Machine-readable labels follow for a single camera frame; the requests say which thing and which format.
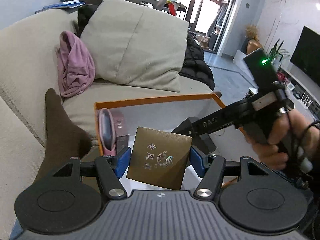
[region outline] floor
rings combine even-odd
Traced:
[[[257,87],[252,78],[233,64],[231,59],[204,52],[204,61],[212,70],[216,84],[214,90],[222,93],[221,100],[225,105],[243,99],[249,87]]]

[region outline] black puffer jacket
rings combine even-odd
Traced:
[[[204,62],[203,49],[191,37],[189,32],[186,55],[179,75],[198,80],[210,87],[212,91],[214,90],[215,84],[212,71]]]

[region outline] pink garment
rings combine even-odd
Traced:
[[[81,94],[91,86],[95,76],[93,59],[85,44],[72,32],[60,34],[58,83],[64,98]]]

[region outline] gray ribbed surface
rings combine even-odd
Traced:
[[[112,201],[91,225],[59,236],[23,233],[19,240],[254,240],[305,239],[296,231],[281,236],[257,236],[227,223],[211,202],[198,201],[188,191],[134,191],[123,201]]]

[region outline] beige sofa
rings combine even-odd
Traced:
[[[14,201],[34,180],[44,158],[45,106],[49,88],[57,93],[55,46],[62,31],[73,31],[75,14],[51,9],[0,31],[0,239],[9,238],[16,220]],[[93,145],[93,103],[175,94],[212,93],[203,83],[179,77],[180,93],[120,86],[96,80],[84,93],[63,102],[70,119],[89,132]]]

